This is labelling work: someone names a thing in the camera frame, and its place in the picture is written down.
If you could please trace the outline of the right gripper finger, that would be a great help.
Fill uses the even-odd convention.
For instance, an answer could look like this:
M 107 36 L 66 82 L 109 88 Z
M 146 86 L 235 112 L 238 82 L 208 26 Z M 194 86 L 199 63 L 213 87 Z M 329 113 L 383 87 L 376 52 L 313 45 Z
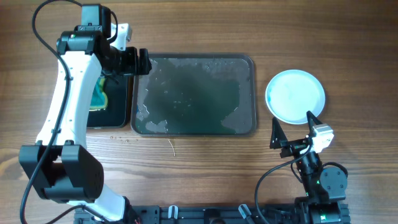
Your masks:
M 311 111 L 307 111 L 306 115 L 309 128 L 313 128 L 316 125 L 323 124 Z
M 272 119 L 272 132 L 271 132 L 271 140 L 270 140 L 270 148 L 271 149 L 279 149 L 285 147 L 287 144 L 287 137 L 278 122 L 276 117 Z

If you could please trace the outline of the pale blue plate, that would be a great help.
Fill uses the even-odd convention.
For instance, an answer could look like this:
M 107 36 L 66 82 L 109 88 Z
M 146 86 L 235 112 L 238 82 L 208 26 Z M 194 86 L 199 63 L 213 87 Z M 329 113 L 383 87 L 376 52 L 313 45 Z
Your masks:
M 269 111 L 288 124 L 307 123 L 307 112 L 319 116 L 326 103 L 322 84 L 303 70 L 285 70 L 268 83 L 264 99 Z

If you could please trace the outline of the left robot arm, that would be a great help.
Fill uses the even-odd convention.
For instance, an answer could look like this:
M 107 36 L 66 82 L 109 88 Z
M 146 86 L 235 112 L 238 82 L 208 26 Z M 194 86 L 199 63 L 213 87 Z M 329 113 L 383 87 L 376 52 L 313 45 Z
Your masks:
M 86 145 L 86 126 L 99 77 L 147 75 L 146 49 L 117 48 L 123 42 L 115 13 L 101 4 L 81 6 L 81 23 L 65 31 L 52 53 L 58 77 L 45 123 L 31 146 L 22 146 L 19 163 L 27 190 L 44 200 L 65 203 L 103 223 L 139 223 L 129 200 L 104 183 L 102 164 Z

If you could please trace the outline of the green yellow sponge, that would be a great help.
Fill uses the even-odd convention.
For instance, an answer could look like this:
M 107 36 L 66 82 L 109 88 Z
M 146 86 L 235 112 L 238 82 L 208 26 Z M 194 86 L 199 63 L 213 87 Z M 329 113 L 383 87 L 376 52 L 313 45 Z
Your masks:
M 99 78 L 93 90 L 93 96 L 90 103 L 90 111 L 105 110 L 108 106 L 108 97 L 104 92 L 104 78 Z

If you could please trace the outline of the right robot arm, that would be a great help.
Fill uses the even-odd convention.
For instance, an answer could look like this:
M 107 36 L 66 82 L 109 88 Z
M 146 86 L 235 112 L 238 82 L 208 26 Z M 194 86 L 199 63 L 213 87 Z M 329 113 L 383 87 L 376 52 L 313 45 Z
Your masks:
M 303 184 L 306 196 L 292 204 L 267 205 L 263 214 L 271 223 L 350 223 L 346 198 L 347 169 L 336 162 L 323 163 L 319 154 L 334 138 L 332 128 L 307 112 L 309 134 L 289 141 L 277 118 L 272 120 L 270 148 L 280 149 L 280 156 L 295 159 L 295 174 Z

